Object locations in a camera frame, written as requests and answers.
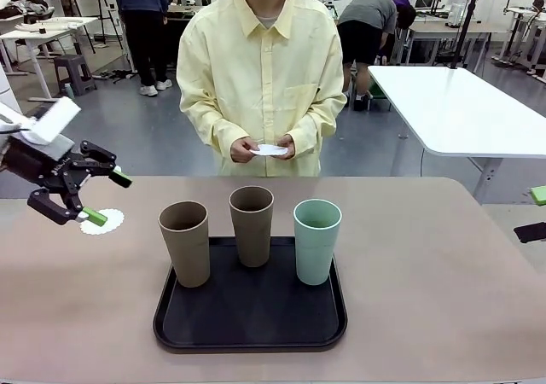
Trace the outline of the person's right hand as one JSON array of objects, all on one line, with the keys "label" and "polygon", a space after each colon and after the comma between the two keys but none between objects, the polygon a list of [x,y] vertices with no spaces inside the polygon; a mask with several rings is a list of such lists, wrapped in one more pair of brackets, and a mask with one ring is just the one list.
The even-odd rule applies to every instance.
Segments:
[{"label": "person's right hand", "polygon": [[258,151],[258,144],[251,137],[235,140],[230,147],[230,157],[233,162],[246,164]]}]

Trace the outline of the person's left hand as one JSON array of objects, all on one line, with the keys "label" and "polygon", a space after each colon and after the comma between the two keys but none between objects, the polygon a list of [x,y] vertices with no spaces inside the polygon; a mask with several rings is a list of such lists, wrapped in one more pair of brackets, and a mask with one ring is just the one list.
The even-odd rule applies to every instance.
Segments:
[{"label": "person's left hand", "polygon": [[290,160],[295,156],[295,143],[291,135],[286,134],[277,140],[278,147],[285,148],[286,152],[282,155],[277,155],[277,159]]}]

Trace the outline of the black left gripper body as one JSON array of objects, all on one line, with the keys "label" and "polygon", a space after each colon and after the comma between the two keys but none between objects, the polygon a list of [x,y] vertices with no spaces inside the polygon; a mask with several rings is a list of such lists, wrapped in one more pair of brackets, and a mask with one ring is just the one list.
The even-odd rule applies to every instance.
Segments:
[{"label": "black left gripper body", "polygon": [[2,147],[2,167],[27,182],[49,191],[79,191],[88,173],[73,162],[92,162],[87,154],[75,152],[74,141],[57,137],[40,145],[23,137],[8,137]]}]

